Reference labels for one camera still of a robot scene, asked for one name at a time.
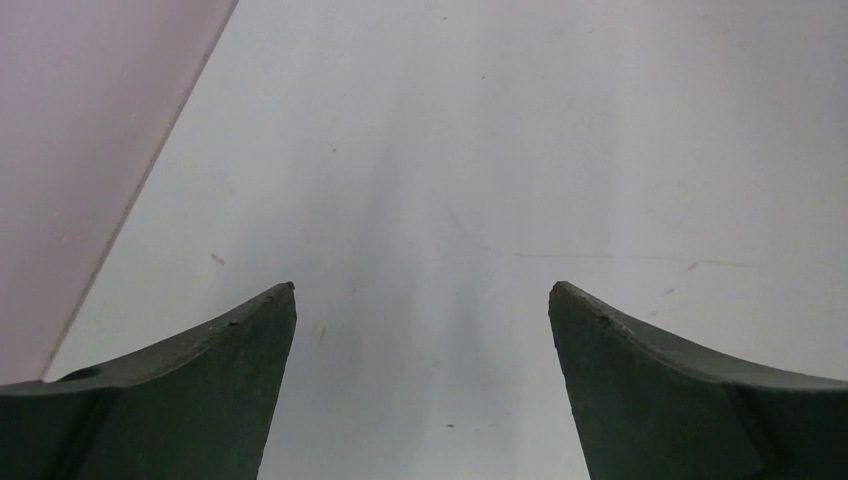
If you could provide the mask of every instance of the pink panel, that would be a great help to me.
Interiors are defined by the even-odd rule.
[[[47,366],[235,3],[0,7],[0,383]]]

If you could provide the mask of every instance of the white floor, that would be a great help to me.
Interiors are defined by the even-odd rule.
[[[556,280],[848,378],[846,78],[840,1],[242,0],[51,378],[292,280],[261,478],[587,478]]]

